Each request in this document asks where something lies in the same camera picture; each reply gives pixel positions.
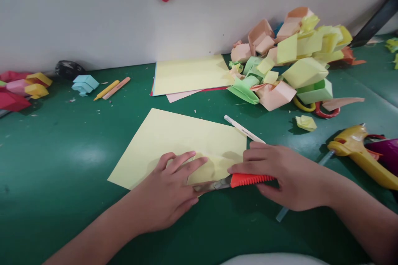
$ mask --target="right hand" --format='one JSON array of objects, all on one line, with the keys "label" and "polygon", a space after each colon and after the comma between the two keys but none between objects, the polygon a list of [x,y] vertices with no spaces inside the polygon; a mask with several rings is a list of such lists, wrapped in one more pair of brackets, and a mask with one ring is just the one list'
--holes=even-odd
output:
[{"label": "right hand", "polygon": [[279,189],[257,184],[263,196],[294,211],[330,205],[327,186],[341,177],[284,146],[250,143],[243,163],[229,173],[270,175],[278,179]]}]

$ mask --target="light green paper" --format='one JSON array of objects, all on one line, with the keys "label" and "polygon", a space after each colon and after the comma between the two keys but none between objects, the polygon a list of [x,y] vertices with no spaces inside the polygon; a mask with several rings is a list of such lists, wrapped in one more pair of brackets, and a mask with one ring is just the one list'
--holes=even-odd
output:
[{"label": "light green paper", "polygon": [[243,75],[247,75],[249,73],[249,71],[254,67],[257,66],[261,63],[261,61],[263,61],[263,58],[261,57],[255,57],[255,56],[251,56],[249,58],[249,60],[246,62],[246,66],[243,69]]},{"label": "light green paper", "polygon": [[282,75],[293,88],[301,88],[315,84],[327,77],[329,72],[312,57],[303,58],[294,63]]},{"label": "light green paper", "polygon": [[277,62],[287,63],[297,59],[297,34],[278,43]]},{"label": "light green paper", "polygon": [[258,97],[253,91],[250,90],[249,87],[249,85],[255,81],[253,79],[255,77],[254,76],[251,77],[252,78],[248,78],[248,80],[245,82],[244,80],[246,80],[246,78],[244,78],[244,80],[236,79],[233,86],[228,87],[227,90],[235,94],[237,97],[243,99],[244,101],[247,101],[250,104],[258,104],[259,102]]},{"label": "light green paper", "polygon": [[333,99],[332,83],[327,79],[297,89],[297,96],[304,104]]}]

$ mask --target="hand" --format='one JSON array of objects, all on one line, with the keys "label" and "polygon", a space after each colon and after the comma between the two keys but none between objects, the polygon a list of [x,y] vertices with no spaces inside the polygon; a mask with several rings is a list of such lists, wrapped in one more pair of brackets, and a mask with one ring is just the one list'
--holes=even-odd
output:
[{"label": "hand", "polygon": [[228,172],[275,177],[279,189],[258,184],[259,191],[294,211],[329,205],[328,185],[340,176],[287,147],[258,142],[251,142],[250,150],[243,153],[243,163],[233,165]]},{"label": "hand", "polygon": [[195,151],[176,156],[161,156],[156,168],[132,191],[115,204],[117,213],[126,214],[126,228],[132,227],[132,237],[138,234],[163,230],[172,226],[194,204],[201,193],[186,186],[189,175],[207,162],[207,157],[195,159]]}]

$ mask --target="green table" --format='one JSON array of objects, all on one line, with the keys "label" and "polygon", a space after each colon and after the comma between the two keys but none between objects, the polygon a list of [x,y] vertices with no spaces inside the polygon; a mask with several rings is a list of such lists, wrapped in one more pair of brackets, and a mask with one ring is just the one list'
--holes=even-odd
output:
[{"label": "green table", "polygon": [[[111,103],[93,101],[97,92],[80,97],[70,82],[55,81],[48,96],[0,119],[1,263],[43,262],[127,193],[107,178],[152,107],[223,124],[228,114],[267,143],[316,161],[338,130],[362,122],[371,133],[398,137],[398,71],[388,63],[394,54],[383,44],[354,53],[368,63],[332,70],[328,79],[335,97],[366,101],[342,108],[330,120],[314,116],[318,129],[311,133],[296,127],[294,117],[303,113],[292,103],[268,112],[261,105],[237,105],[245,102],[226,90],[199,92],[172,104],[165,96],[150,97],[155,64],[92,72],[99,82],[132,77]],[[391,192],[349,158],[334,157],[326,166],[398,212]],[[214,192],[170,229],[131,241],[111,264],[216,265],[269,252],[307,254],[330,264],[369,261],[332,210],[289,212],[279,224],[280,208],[254,186]]]}]

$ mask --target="yellow origami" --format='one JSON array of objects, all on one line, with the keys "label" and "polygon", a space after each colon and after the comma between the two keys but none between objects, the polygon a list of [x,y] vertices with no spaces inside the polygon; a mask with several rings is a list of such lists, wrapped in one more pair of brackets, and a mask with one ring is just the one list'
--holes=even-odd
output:
[{"label": "yellow origami", "polygon": [[315,121],[312,119],[312,117],[309,116],[296,116],[296,122],[299,128],[308,130],[309,132],[314,131],[317,128]]}]

